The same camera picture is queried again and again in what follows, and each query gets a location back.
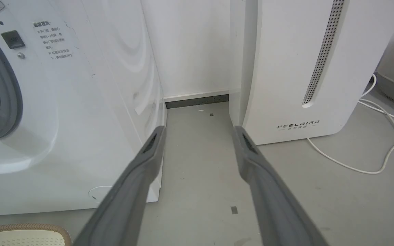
purifier vent grille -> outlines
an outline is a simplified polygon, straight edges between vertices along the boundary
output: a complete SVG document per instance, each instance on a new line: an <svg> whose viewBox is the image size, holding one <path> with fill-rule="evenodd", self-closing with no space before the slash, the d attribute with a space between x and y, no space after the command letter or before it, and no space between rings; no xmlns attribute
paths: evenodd
<svg viewBox="0 0 394 246"><path fill-rule="evenodd" d="M302 104L307 104L313 98L316 91L317 84L322 76L323 68L325 67L326 59L328 58L329 50L337 30L338 21L340 20L341 9L343 8L344 0L334 0L332 4L331 13L329 15L328 26L326 28L325 36L323 37L322 47L320 48L319 56L317 57L316 67L314 67L313 75L311 76L310 84L303 98Z"/></svg>

white air purifier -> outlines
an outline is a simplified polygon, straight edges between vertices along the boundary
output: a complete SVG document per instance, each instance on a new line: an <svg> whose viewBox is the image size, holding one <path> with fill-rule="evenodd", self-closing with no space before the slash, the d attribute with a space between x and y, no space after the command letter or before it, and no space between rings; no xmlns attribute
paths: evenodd
<svg viewBox="0 0 394 246"><path fill-rule="evenodd" d="M231 0L234 125L258 144L334 134L394 31L394 0Z"/></svg>

baseboard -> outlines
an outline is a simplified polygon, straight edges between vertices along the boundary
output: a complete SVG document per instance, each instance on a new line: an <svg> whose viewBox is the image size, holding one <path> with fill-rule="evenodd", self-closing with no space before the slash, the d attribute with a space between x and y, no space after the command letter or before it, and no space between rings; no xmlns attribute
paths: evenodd
<svg viewBox="0 0 394 246"><path fill-rule="evenodd" d="M225 94L229 94L229 90L214 91L214 92L197 92L197 93L184 94L184 95L168 96L168 97L164 97L164 101L168 103L170 101L182 101L188 99L211 97L211 96L218 96Z"/></svg>
<svg viewBox="0 0 394 246"><path fill-rule="evenodd" d="M222 103L224 101L229 101L229 94L210 96L210 97L200 97L200 98L180 100L180 101L169 101L165 103L165 106L167 109L173 109L173 108L181 108L181 107L210 104L210 103Z"/></svg>

brand logo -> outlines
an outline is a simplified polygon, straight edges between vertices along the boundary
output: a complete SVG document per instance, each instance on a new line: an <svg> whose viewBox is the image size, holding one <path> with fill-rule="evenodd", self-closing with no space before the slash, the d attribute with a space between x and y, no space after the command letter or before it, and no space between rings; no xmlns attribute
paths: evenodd
<svg viewBox="0 0 394 246"><path fill-rule="evenodd" d="M313 126L313 125L315 125L315 124L317 124L317 123L319 123L320 121L319 120L315 120L315 121L305 121L305 122L300 122L300 123L293 123L293 124L286 124L286 125L283 125L283 126L278 126L278 129L284 129L284 128L289 128L289 129L291 129L291 127L294 127L294 128L305 128L307 125L310 125L310 126Z"/></svg>

white cable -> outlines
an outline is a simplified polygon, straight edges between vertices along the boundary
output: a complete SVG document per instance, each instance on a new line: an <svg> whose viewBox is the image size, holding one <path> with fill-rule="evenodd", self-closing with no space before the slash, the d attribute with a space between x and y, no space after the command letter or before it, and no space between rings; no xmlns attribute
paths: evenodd
<svg viewBox="0 0 394 246"><path fill-rule="evenodd" d="M374 88L374 86L375 86L376 84L377 84L377 77L376 77L375 75L373 75L373 84L372 84L372 86L371 86L366 92L364 92L364 93L361 95L361 97L367 95L367 93L369 93L369 92ZM368 104L366 104L366 103L363 103L363 102L361 102L361 101L365 101L365 102L367 102L367 103L373 104L373 105L375 105L376 107L378 107L379 109L374 108L374 107L372 107L372 106L370 106L370 105L368 105ZM362 104L362 105L364 105L364 106L366 106L366 107L368 107L368 108L370 108L370 109L373 109L373 110L375 110L375 111L378 111L378 112L381 112L381 113L387 115L387 117L390 119L390 121L391 121L391 123L392 123L392 125L393 125L393 127L394 127L394 120L393 120L394 115L389 114L385 109L383 109L383 108L382 108L381 106L379 106L378 104L374 103L373 101L369 101L369 100L362 99L362 98L360 98L360 101L358 101L358 103L360 103L360 104ZM388 161L388 159L389 159L389 157L390 157L390 154L391 154L392 151L394 150L394 145L393 145L393 146L390 148L390 150L387 152L387 155L386 155L386 157L384 158L383 165L381 166L381 168L380 168L378 171L376 171L376 172L369 172L369 171L363 171L363 170L360 170L360 169L353 168L353 167L351 167L351 166L348 166L348 165L346 165L346 164L343 164L343 163L337 161L336 159L334 159L334 158L328 156L327 154L323 153L319 148L317 148L317 146L313 144L313 142L311 141L311 139L307 138L307 140L308 140L308 142L310 142L310 144L314 147L314 149L316 149L316 150L317 150L320 154L322 154L324 157L326 157L326 158L330 159L331 161L337 163L338 165L342 165L342 166L344 166L344 167L346 167L346 168L348 168L348 169L350 169L350 170L353 170L353 171L356 171L356 172L360 172L360 173L365 173L365 174L378 174L378 173L381 173L381 172L386 168L387 161Z"/></svg>
<svg viewBox="0 0 394 246"><path fill-rule="evenodd" d="M367 94L375 87L375 85L377 85L377 77L376 77L376 75L373 74L372 76L373 76L373 84L372 84L372 86L369 88L369 90L367 90L366 92L364 92L364 93L361 95L361 97L367 95Z"/></svg>

